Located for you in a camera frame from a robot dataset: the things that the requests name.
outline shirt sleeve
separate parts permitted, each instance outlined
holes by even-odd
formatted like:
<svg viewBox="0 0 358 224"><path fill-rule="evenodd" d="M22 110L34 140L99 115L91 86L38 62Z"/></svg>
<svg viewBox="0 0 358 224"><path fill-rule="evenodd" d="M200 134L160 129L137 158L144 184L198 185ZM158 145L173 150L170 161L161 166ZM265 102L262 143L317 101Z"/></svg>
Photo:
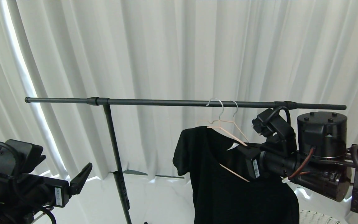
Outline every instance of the shirt sleeve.
<svg viewBox="0 0 358 224"><path fill-rule="evenodd" d="M172 161L178 170L179 176L183 176L190 171L190 153L185 130L180 134Z"/></svg>

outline white perforated basket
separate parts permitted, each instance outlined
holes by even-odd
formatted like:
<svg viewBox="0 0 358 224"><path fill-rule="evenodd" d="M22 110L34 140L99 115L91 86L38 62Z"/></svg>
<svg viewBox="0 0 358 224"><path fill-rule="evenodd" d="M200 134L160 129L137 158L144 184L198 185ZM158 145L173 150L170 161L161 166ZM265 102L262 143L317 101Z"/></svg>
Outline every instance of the white perforated basket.
<svg viewBox="0 0 358 224"><path fill-rule="evenodd" d="M333 217L307 210L302 210L299 213L299 218L300 224L340 224Z"/></svg>

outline rack stand pole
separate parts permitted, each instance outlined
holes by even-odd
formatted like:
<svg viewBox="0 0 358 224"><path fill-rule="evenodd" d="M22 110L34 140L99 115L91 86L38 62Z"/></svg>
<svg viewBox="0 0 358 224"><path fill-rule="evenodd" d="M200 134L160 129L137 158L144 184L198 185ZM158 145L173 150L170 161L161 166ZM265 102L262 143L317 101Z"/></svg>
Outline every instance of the rack stand pole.
<svg viewBox="0 0 358 224"><path fill-rule="evenodd" d="M122 165L120 160L120 154L118 152L117 139L115 137L114 125L112 123L111 108L110 105L103 105L103 109L106 115L108 132L110 133L112 151L114 152L115 163L117 164L117 171L114 171L114 180L117 185L118 195L120 196L122 210L124 211L125 220L127 224L132 224L131 217L129 216L129 199L126 193L124 174L122 173Z"/></svg>
<svg viewBox="0 0 358 224"><path fill-rule="evenodd" d="M115 163L117 164L117 171L113 172L115 184L117 185L118 195L120 196L122 209L127 224L132 224L129 216L129 199L126 193L124 174L122 173L122 166L120 154L118 152L117 139L115 137L114 125L112 123L110 105L143 105L143 106L202 106L206 107L208 101L205 100L144 100L144 99L110 99L104 97L90 97L90 98L31 98L24 99L26 103L69 103L69 104L89 104L93 106L103 105L110 133L112 151L114 152ZM323 110L346 110L345 105L323 105L323 104L299 104L290 101L276 101L276 102L241 102L236 103L232 101L222 101L224 107L239 107L239 108L277 108L285 106L289 110L292 109L323 109ZM210 107L221 107L220 102L211 101Z"/></svg>

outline black shirt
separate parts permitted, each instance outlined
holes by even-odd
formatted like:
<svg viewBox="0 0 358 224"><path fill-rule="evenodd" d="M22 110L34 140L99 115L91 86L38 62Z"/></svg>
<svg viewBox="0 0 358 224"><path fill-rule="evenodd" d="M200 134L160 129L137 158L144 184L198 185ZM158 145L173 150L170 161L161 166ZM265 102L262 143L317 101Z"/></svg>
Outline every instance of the black shirt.
<svg viewBox="0 0 358 224"><path fill-rule="evenodd" d="M270 175L246 182L219 165L216 155L234 139L206 126L182 131L173 164L182 176L190 172L195 224L299 224L293 190Z"/></svg>

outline marble floor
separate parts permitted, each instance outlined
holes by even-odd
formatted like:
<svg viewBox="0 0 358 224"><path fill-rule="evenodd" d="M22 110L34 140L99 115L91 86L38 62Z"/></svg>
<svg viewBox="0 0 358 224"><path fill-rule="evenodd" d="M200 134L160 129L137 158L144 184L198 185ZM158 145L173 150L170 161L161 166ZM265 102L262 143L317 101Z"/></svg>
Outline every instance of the marble floor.
<svg viewBox="0 0 358 224"><path fill-rule="evenodd" d="M194 218L192 188L184 179L125 174L132 223L191 224ZM290 185L298 196L301 210L312 210L334 217L341 224L358 224L358 216L349 214L351 200L337 203L317 193ZM89 180L80 195L65 208L53 213L58 224L125 224L113 175L105 180ZM42 217L36 224L48 224Z"/></svg>

